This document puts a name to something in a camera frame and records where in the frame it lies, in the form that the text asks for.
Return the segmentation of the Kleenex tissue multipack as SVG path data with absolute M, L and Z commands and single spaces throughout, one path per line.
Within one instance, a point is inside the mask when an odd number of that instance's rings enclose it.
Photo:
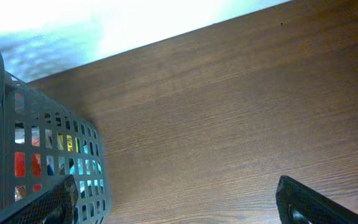
M 39 127 L 31 127 L 31 146 L 39 147 L 40 146 L 40 130 Z M 15 127 L 15 139 L 16 144 L 25 144 L 25 130 L 21 124 L 17 124 Z M 41 176 L 41 158 L 40 154 L 32 155 L 32 175 L 34 177 Z M 26 166 L 25 166 L 25 153 L 24 152 L 15 152 L 14 153 L 14 175 L 15 177 L 25 177 L 26 175 Z M 14 189 L 14 199 L 15 201 L 23 199 L 27 195 L 26 186 L 18 185 Z

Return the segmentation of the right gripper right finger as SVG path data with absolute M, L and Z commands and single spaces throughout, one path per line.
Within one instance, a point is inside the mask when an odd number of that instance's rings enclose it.
M 275 198 L 284 224 L 358 224 L 358 214 L 287 175 L 280 177 Z

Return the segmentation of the small teal wipes packet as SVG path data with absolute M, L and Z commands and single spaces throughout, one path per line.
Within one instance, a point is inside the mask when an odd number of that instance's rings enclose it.
M 106 193 L 101 148 L 98 143 L 86 139 L 75 138 L 79 154 L 76 174 L 79 175 L 80 197 L 87 198 Z

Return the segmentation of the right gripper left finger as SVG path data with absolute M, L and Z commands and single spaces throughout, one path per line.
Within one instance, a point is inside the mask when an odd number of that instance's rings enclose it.
M 78 197 L 75 178 L 66 175 L 8 207 L 2 223 L 72 223 Z

